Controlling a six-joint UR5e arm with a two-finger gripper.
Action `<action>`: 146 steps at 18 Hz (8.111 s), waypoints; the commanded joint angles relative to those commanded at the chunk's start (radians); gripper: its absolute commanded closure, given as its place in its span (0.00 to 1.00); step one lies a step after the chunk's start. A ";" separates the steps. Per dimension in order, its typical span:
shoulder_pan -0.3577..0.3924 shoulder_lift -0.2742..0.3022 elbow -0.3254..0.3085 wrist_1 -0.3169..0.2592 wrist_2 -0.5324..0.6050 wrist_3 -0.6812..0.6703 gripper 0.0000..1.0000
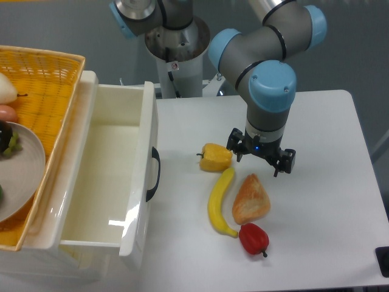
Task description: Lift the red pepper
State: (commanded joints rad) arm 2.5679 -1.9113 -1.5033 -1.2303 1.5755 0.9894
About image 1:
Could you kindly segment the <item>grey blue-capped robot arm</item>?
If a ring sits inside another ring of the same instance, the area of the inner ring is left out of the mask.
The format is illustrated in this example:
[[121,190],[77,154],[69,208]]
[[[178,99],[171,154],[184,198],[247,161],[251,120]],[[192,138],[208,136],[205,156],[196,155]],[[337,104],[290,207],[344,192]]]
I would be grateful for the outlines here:
[[112,1],[112,15],[127,38],[143,36],[157,64],[165,99],[202,95],[202,58],[234,87],[247,105],[244,131],[233,129],[227,148],[238,159],[254,155],[275,173],[290,173],[293,149],[280,147],[297,78],[284,61],[320,44],[323,12],[296,1],[251,1],[261,27],[245,35],[224,29],[211,36],[192,1]]

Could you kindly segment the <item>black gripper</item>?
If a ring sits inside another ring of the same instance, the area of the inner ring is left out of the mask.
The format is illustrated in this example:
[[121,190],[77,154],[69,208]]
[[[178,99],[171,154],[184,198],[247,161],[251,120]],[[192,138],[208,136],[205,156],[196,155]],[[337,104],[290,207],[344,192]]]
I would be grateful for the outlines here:
[[258,131],[253,133],[245,131],[243,134],[239,129],[233,128],[227,140],[226,149],[236,155],[239,162],[244,155],[254,155],[274,165],[274,177],[279,173],[291,174],[295,165],[296,151],[288,148],[282,150],[280,147],[284,133],[284,127],[276,131]]

